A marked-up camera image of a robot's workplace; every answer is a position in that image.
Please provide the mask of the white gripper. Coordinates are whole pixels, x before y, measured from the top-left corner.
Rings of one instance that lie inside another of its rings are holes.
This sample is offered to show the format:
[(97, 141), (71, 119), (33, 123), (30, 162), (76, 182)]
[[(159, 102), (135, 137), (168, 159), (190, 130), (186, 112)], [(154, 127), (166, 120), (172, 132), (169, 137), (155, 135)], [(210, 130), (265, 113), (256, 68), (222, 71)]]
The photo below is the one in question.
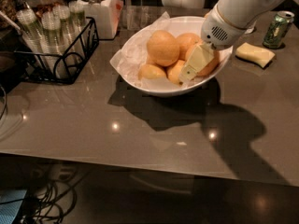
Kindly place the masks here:
[(219, 4), (214, 6), (201, 29), (201, 37), (206, 43), (194, 46), (180, 71), (179, 79), (182, 82), (194, 79), (214, 59), (214, 49), (231, 47), (245, 33), (246, 25), (245, 12), (240, 8)]

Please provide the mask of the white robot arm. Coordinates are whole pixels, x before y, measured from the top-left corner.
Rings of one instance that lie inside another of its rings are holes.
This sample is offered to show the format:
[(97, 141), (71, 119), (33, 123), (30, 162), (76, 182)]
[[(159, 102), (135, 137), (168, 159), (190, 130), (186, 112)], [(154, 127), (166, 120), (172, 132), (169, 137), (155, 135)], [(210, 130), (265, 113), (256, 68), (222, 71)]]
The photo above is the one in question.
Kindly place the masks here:
[(203, 43), (196, 45), (179, 79), (194, 79), (214, 58), (214, 51), (228, 49), (265, 12), (285, 0), (219, 0), (201, 26)]

